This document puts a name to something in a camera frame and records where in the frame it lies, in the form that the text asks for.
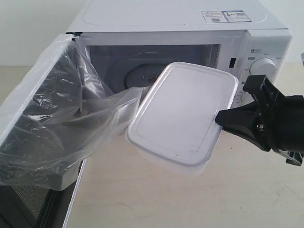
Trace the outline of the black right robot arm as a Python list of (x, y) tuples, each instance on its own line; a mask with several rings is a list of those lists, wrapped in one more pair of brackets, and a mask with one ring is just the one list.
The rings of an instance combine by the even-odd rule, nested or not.
[(243, 86), (253, 102), (219, 111), (215, 122), (262, 151), (273, 150), (286, 163), (301, 166), (304, 160), (304, 97), (283, 95), (266, 75), (249, 76)]

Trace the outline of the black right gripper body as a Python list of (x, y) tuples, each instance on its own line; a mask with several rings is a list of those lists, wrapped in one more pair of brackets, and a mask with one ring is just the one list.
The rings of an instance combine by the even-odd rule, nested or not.
[(265, 75), (251, 75), (244, 84), (258, 105), (257, 129), (271, 149), (286, 163), (302, 166), (304, 161), (304, 97), (283, 95)]

